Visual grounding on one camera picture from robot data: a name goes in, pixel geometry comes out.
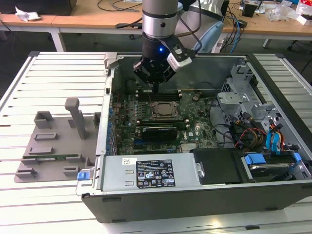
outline cpu socket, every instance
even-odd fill
[[[153,119],[177,119],[180,118],[177,109],[178,103],[172,102],[153,102]]]

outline blue cable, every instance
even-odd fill
[[[237,25],[237,34],[236,34],[236,37],[235,37],[235,41],[234,41],[234,45],[231,49],[231,52],[230,54],[234,51],[235,47],[237,46],[237,43],[238,43],[238,38],[239,38],[239,24],[238,24],[238,21],[236,18],[234,18],[234,20],[236,21],[236,25]]]

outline motherboard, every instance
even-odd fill
[[[117,155],[188,153],[217,147],[207,118],[211,98],[195,91],[113,93]]]

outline desk leg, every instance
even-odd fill
[[[57,49],[57,52],[66,52],[63,37],[62,37],[62,34],[59,32],[59,29],[53,28],[53,30],[50,33],[52,35],[52,39],[53,39],[55,48]]]
[[[8,40],[8,37],[4,31],[0,31],[0,40]]]
[[[271,39],[266,39],[263,43],[263,48],[268,48],[269,47],[269,44],[271,43]]]

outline warning label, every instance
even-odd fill
[[[136,174],[136,185],[139,189],[176,185],[171,159],[137,161]]]

